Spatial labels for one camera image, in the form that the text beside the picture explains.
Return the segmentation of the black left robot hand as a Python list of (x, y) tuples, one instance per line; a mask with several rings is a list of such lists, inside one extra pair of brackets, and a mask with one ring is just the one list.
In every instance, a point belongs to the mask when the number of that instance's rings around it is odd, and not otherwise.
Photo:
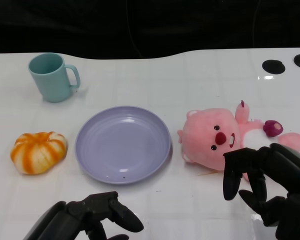
[(74, 240), (84, 231), (90, 240), (107, 240), (102, 221), (139, 233), (144, 229), (140, 219), (118, 200), (116, 191), (91, 194), (81, 201), (59, 201), (33, 225), (25, 240)]

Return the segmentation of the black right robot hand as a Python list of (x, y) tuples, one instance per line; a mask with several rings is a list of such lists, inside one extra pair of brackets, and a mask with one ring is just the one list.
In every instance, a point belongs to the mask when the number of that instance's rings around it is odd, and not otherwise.
[[(223, 196), (240, 195), (261, 216), (266, 227), (276, 227), (278, 240), (300, 240), (300, 153), (272, 143), (258, 150), (241, 148), (224, 153)], [(268, 176), (287, 190), (287, 196), (267, 200)]]

